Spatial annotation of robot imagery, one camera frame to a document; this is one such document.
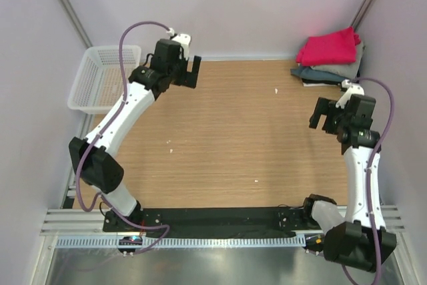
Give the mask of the red t-shirt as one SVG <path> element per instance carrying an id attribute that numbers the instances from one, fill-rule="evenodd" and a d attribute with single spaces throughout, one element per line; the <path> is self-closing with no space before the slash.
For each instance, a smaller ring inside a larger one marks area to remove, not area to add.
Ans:
<path id="1" fill-rule="evenodd" d="M 327 35 L 311 36 L 296 55 L 296 62 L 303 66 L 354 63 L 356 47 L 361 42 L 353 27 Z"/>

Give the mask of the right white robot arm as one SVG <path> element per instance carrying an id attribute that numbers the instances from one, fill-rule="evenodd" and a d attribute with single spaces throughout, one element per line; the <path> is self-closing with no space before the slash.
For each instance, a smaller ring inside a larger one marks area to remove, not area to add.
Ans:
<path id="1" fill-rule="evenodd" d="M 371 129 L 376 105 L 373 97 L 352 94 L 344 104 L 321 97 L 309 120 L 317 128 L 335 135 L 341 145 L 348 177 L 348 204 L 345 214 L 330 198 L 312 194 L 300 213 L 303 225 L 318 226 L 324 233 L 320 248 L 327 261 L 366 272 L 376 272 L 394 251 L 396 236 L 387 232 L 378 186 L 381 135 Z"/>

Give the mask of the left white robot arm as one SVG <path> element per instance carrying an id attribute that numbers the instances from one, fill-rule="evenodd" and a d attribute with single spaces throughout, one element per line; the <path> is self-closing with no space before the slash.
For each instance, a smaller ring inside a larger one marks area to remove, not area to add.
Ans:
<path id="1" fill-rule="evenodd" d="M 136 67 L 126 79 L 125 92 L 99 125 L 83 139 L 69 142 L 77 182 L 91 186 L 116 210 L 124 230 L 137 230 L 142 221 L 140 203 L 126 188 L 124 169 L 115 160 L 121 143 L 139 117 L 171 85 L 195 88 L 201 57 L 187 70 L 191 37 L 177 34 L 160 39 L 148 66 Z"/>

